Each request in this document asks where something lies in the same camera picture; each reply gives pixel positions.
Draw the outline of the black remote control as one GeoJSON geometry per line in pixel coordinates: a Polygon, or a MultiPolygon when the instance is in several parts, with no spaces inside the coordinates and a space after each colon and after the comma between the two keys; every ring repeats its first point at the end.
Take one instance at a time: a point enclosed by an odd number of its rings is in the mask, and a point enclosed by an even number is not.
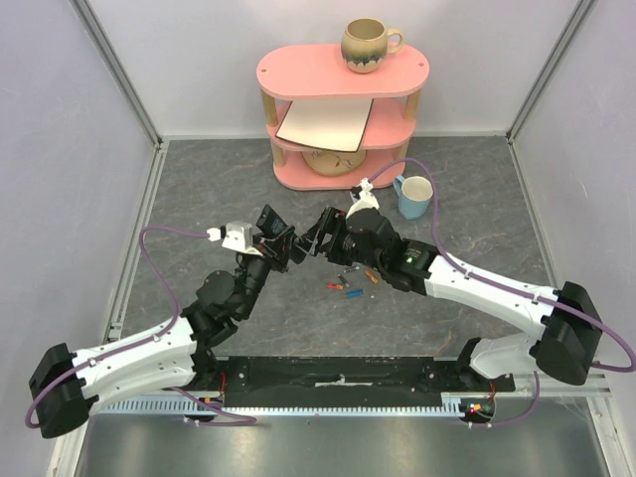
{"type": "Polygon", "coordinates": [[[289,260],[300,264],[309,254],[313,238],[299,236],[295,226],[288,225],[270,205],[263,207],[256,227],[259,229],[256,248],[281,267],[289,260]]]}

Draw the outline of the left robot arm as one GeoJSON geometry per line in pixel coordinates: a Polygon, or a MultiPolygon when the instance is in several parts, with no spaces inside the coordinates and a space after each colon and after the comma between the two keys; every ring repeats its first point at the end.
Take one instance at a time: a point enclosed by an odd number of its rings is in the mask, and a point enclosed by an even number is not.
{"type": "Polygon", "coordinates": [[[187,386],[209,390],[219,375],[214,348],[250,316],[268,275],[304,258],[295,228],[282,220],[232,222],[190,236],[234,252],[236,270],[211,273],[190,306],[175,303],[171,318],[154,327],[74,352],[65,343],[50,348],[29,380],[28,428],[59,437],[127,398],[163,389],[183,393],[187,386]]]}

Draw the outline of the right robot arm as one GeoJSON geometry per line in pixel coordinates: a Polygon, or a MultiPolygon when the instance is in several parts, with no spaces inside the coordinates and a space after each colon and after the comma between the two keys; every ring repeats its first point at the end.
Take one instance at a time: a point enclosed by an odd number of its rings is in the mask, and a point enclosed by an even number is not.
{"type": "Polygon", "coordinates": [[[332,263],[365,265],[397,290],[460,303],[518,328],[515,335],[467,342],[454,369],[462,389],[474,392],[503,375],[534,371],[568,385],[586,382],[602,332],[581,286],[551,289],[471,272],[432,244],[401,238],[375,209],[347,215],[328,208],[307,237],[312,254],[332,263]]]}

